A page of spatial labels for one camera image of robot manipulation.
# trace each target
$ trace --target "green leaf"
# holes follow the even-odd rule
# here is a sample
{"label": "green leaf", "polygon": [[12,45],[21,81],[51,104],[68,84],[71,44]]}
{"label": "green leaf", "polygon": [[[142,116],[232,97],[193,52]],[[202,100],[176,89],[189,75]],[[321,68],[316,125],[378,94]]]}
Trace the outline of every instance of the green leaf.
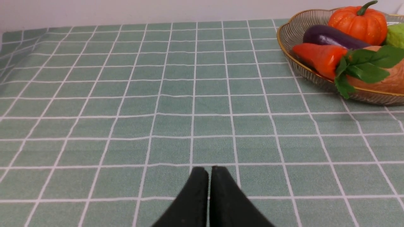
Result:
{"label": "green leaf", "polygon": [[373,84],[390,75],[385,69],[392,68],[404,58],[404,49],[382,46],[378,51],[357,49],[347,56],[345,72],[365,83]]}
{"label": "green leaf", "polygon": [[371,59],[375,66],[389,69],[397,65],[404,58],[404,49],[394,46],[382,46]]}
{"label": "green leaf", "polygon": [[390,73],[370,63],[351,65],[347,68],[348,75],[367,83],[373,84],[384,80]]}
{"label": "green leaf", "polygon": [[335,78],[334,80],[335,86],[339,93],[345,98],[349,99],[349,93],[353,93],[356,89],[348,83],[347,77],[345,74],[342,74]]}
{"label": "green leaf", "polygon": [[373,56],[376,54],[373,50],[357,49],[350,53],[350,65],[358,65],[367,63],[372,60]]}
{"label": "green leaf", "polygon": [[339,60],[337,69],[335,70],[335,77],[339,77],[347,69],[347,61],[344,57]]}

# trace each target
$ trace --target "white wall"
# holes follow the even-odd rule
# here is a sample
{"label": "white wall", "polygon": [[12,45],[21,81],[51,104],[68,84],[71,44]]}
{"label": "white wall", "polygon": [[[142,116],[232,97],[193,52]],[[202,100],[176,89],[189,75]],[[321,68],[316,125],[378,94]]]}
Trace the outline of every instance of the white wall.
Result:
{"label": "white wall", "polygon": [[[370,0],[0,0],[0,32],[44,27],[290,18]],[[373,8],[396,13],[403,0]]]}

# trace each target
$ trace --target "eggplant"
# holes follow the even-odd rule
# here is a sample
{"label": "eggplant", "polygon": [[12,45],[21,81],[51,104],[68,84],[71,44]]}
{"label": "eggplant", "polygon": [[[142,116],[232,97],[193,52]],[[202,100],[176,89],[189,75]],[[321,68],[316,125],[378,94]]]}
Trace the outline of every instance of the eggplant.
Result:
{"label": "eggplant", "polygon": [[371,46],[362,40],[328,25],[313,25],[309,27],[303,35],[303,42],[317,45],[337,45],[345,47],[348,50],[362,49]]}

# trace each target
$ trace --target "orange pumpkin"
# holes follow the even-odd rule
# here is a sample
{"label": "orange pumpkin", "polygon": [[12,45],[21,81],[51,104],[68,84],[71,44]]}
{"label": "orange pumpkin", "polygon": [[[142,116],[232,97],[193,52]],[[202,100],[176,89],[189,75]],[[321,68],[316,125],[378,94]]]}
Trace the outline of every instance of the orange pumpkin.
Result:
{"label": "orange pumpkin", "polygon": [[336,10],[328,25],[372,46],[379,46],[387,36],[387,21],[383,13],[368,8],[376,4],[371,1],[364,6],[348,6]]}

